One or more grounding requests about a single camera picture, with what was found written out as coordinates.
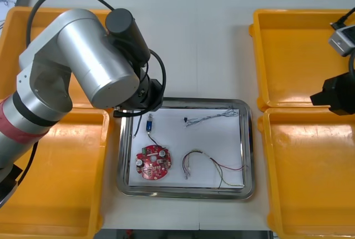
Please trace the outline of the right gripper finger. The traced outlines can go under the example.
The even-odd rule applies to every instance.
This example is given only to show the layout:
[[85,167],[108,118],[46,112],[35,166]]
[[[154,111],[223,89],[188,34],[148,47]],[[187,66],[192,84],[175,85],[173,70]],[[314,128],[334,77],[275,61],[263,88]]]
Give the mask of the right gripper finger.
[[323,89],[321,92],[310,96],[313,106],[331,106],[332,93]]

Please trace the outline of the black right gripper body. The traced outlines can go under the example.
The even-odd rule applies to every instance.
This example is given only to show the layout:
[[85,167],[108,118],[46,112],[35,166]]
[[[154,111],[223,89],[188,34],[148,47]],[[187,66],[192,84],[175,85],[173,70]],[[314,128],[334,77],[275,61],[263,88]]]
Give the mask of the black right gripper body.
[[354,114],[354,77],[344,73],[326,79],[323,84],[324,105],[337,115]]

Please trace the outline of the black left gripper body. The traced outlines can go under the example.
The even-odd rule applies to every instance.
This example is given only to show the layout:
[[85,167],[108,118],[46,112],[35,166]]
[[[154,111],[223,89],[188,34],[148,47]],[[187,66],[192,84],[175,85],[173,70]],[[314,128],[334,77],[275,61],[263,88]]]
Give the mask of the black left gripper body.
[[123,91],[129,98],[121,104],[124,110],[145,110],[158,101],[158,106],[153,108],[153,111],[161,105],[159,96],[162,91],[162,84],[157,79],[152,79],[146,71],[139,70],[138,75],[126,75],[122,78]]

